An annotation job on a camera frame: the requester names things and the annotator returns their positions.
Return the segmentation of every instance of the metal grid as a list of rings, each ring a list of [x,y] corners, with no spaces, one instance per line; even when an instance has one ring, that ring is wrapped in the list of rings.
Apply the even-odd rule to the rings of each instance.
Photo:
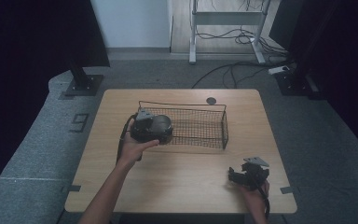
[[[166,115],[171,119],[173,138],[168,145],[226,148],[228,129],[225,105],[139,102],[139,106],[154,115]],[[211,110],[198,109],[205,106]]]

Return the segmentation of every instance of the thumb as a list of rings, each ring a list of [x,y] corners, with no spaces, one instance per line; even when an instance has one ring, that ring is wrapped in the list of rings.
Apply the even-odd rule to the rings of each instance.
[[[159,144],[159,140],[156,139],[156,140],[152,140],[150,142],[145,142],[145,143],[139,144],[139,148],[141,148],[142,151],[144,151],[145,149],[147,149],[149,147],[156,147],[156,146],[158,146],[158,144]]]

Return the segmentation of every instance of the power strip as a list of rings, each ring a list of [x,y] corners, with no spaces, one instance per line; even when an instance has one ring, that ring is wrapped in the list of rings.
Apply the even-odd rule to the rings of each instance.
[[[288,72],[288,71],[290,71],[288,66],[281,66],[281,67],[276,67],[276,68],[269,69],[268,73],[270,75],[275,75],[275,74],[278,74],[278,73],[283,73],[283,72]]]

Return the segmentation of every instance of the table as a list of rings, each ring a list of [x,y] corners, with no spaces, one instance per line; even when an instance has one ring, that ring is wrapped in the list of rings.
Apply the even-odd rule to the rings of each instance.
[[[237,187],[227,180],[228,167],[239,172],[243,158],[269,163],[271,213],[296,211],[280,153],[256,90],[108,90],[89,134],[66,200],[68,212],[83,212],[115,166],[117,144],[139,101],[206,105],[213,97],[227,105],[225,150],[209,147],[158,146],[144,152],[130,170],[114,212],[239,214],[246,208]]]

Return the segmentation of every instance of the hand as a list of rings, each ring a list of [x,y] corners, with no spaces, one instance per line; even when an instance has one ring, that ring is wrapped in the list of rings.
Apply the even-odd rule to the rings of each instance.
[[[260,186],[264,193],[269,196],[269,182],[266,180],[262,186]],[[245,200],[245,205],[251,213],[255,223],[267,223],[265,217],[266,205],[264,203],[261,193],[256,190],[248,190],[244,186],[239,186],[239,189]]]
[[[147,148],[155,147],[159,143],[159,140],[153,140],[146,143],[139,143],[135,139],[131,138],[130,131],[133,122],[134,122],[133,119],[130,120],[126,135],[124,137],[124,145],[121,151],[121,156],[117,162],[117,164],[120,163],[128,169],[130,169],[135,164],[135,162],[142,156],[142,153]]]

